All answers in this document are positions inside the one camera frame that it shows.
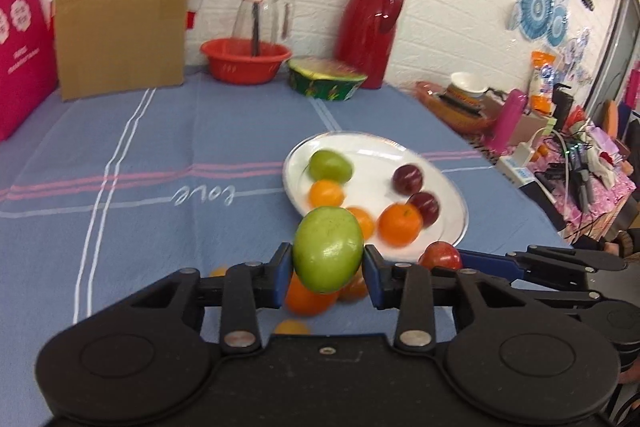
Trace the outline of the pink thermos bottle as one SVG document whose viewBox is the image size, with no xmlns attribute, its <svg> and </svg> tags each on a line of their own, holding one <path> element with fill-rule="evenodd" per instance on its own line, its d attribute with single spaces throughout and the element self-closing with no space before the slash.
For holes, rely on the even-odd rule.
<svg viewBox="0 0 640 427">
<path fill-rule="evenodd" d="M 527 95 L 520 89 L 513 89 L 506 101 L 498 102 L 488 98 L 487 109 L 494 123 L 485 136 L 485 145 L 498 156 L 502 155 L 508 146 L 518 122 L 523 116 L 527 104 Z"/>
</svg>

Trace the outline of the red plastic basin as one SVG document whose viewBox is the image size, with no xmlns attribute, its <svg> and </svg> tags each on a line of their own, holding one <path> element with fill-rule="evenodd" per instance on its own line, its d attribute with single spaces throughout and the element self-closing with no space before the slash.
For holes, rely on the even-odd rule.
<svg viewBox="0 0 640 427">
<path fill-rule="evenodd" d="M 200 51 L 207 58 L 209 74 L 237 86 L 258 86 L 273 80 L 292 51 L 283 44 L 259 41 L 252 54 L 250 39 L 219 38 L 205 41 Z"/>
</svg>

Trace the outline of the tan longan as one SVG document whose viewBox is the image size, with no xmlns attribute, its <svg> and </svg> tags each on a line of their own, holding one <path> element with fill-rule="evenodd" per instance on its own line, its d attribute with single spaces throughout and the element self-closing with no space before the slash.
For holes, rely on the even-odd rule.
<svg viewBox="0 0 640 427">
<path fill-rule="evenodd" d="M 213 271 L 209 273 L 209 277 L 224 277 L 226 272 L 226 267 L 219 267 L 217 269 L 213 269 Z"/>
<path fill-rule="evenodd" d="M 298 320 L 284 320 L 280 322 L 272 331 L 273 335 L 303 335 L 310 334 L 309 326 Z"/>
</svg>

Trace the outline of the stacked white bowls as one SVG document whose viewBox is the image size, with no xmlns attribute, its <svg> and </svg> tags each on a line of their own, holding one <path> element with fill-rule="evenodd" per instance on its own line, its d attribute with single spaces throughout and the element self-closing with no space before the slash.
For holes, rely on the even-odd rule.
<svg viewBox="0 0 640 427">
<path fill-rule="evenodd" d="M 469 113 L 480 113 L 487 91 L 488 86 L 480 77 L 469 72 L 453 72 L 440 98 Z"/>
</svg>

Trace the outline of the large orange tangerine front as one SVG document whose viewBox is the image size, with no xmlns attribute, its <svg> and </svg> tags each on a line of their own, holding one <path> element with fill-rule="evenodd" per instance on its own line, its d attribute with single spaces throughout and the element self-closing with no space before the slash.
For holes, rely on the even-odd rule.
<svg viewBox="0 0 640 427">
<path fill-rule="evenodd" d="M 378 217 L 378 236 L 392 247 L 404 247 L 416 240 L 423 228 L 419 210 L 410 204 L 389 205 Z"/>
</svg>

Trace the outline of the dark utensil in pitcher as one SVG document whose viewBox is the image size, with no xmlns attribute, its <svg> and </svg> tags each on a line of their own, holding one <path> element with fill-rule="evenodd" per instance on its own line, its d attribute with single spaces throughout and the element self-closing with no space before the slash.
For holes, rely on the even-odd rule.
<svg viewBox="0 0 640 427">
<path fill-rule="evenodd" d="M 262 2 L 262 0 L 252 0 L 253 27 L 252 27 L 252 50 L 250 51 L 250 53 L 253 56 L 258 56 L 260 54 L 260 45 L 259 45 L 260 2 Z"/>
</svg>

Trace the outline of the tan longan middle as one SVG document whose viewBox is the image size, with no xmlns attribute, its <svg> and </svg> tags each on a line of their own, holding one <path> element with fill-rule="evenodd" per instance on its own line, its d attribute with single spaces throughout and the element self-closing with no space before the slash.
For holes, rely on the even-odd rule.
<svg viewBox="0 0 640 427">
<path fill-rule="evenodd" d="M 280 322 L 272 331 L 273 335 L 303 335 L 310 334 L 309 326 L 298 320 L 284 320 Z"/>
</svg>

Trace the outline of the dark red plum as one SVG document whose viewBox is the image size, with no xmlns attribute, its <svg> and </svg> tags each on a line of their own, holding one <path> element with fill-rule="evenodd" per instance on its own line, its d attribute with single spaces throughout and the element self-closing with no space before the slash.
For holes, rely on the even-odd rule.
<svg viewBox="0 0 640 427">
<path fill-rule="evenodd" d="M 434 225 L 437 221 L 440 205 L 438 198 L 433 193 L 427 191 L 414 193 L 409 197 L 408 204 L 413 205 L 419 211 L 424 229 Z"/>
<path fill-rule="evenodd" d="M 419 193 L 423 186 L 423 172 L 414 164 L 399 166 L 392 176 L 392 187 L 395 192 L 405 196 Z"/>
</svg>

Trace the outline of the green mango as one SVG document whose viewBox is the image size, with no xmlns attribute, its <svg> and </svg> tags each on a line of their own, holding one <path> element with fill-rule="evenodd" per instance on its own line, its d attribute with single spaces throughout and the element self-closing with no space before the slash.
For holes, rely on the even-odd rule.
<svg viewBox="0 0 640 427">
<path fill-rule="evenodd" d="M 309 211 L 294 235 L 293 265 L 302 284 L 317 294 L 340 291 L 360 267 L 363 238 L 357 219 L 346 209 Z"/>
<path fill-rule="evenodd" d="M 345 184 L 352 179 L 354 167 L 345 156 L 334 150 L 317 150 L 310 158 L 308 172 L 314 181 L 330 180 Z"/>
</svg>

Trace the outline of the white power strip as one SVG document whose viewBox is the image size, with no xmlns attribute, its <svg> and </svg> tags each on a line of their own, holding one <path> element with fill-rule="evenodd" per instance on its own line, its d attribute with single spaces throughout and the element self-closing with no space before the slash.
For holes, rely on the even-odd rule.
<svg viewBox="0 0 640 427">
<path fill-rule="evenodd" d="M 527 167 L 533 155 L 534 150 L 527 142 L 518 143 L 511 154 L 498 158 L 496 169 L 517 188 L 534 183 L 536 178 Z"/>
</svg>

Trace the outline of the blue paper fan decoration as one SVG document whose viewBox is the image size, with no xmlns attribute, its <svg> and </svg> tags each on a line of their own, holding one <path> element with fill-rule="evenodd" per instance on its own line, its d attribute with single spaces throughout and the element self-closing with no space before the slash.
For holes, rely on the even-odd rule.
<svg viewBox="0 0 640 427">
<path fill-rule="evenodd" d="M 506 29 L 518 31 L 527 41 L 546 40 L 556 48 L 566 38 L 570 0 L 515 0 Z"/>
</svg>

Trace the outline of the red apple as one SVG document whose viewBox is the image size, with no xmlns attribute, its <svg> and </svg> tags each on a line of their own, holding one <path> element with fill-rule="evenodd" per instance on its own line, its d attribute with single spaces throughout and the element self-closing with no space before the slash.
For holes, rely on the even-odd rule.
<svg viewBox="0 0 640 427">
<path fill-rule="evenodd" d="M 427 269 L 446 268 L 460 270 L 463 268 L 459 251 L 447 242 L 434 242 L 428 245 L 418 260 L 419 265 Z"/>
</svg>

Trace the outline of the small yellow orange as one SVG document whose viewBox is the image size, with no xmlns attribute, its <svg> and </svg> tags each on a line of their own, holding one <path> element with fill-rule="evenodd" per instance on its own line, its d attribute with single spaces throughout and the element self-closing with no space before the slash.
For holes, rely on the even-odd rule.
<svg viewBox="0 0 640 427">
<path fill-rule="evenodd" d="M 341 207 L 345 199 L 341 184 L 332 180 L 318 180 L 311 185 L 308 202 L 312 208 Z"/>
</svg>

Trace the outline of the green mango front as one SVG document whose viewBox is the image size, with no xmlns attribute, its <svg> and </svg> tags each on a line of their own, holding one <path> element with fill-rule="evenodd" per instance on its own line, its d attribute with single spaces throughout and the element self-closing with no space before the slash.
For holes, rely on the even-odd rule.
<svg viewBox="0 0 640 427">
<path fill-rule="evenodd" d="M 293 265 L 302 284 L 317 294 L 340 291 L 360 267 L 363 238 L 357 219 L 346 209 L 309 211 L 294 235 Z"/>
</svg>

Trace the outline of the orange tangerine back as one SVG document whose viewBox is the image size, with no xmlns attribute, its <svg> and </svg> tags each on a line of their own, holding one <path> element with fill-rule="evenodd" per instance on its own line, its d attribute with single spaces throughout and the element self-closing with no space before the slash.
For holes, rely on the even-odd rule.
<svg viewBox="0 0 640 427">
<path fill-rule="evenodd" d="M 306 288 L 293 273 L 284 300 L 286 309 L 299 317 L 315 317 L 335 305 L 338 293 L 317 294 Z"/>
</svg>

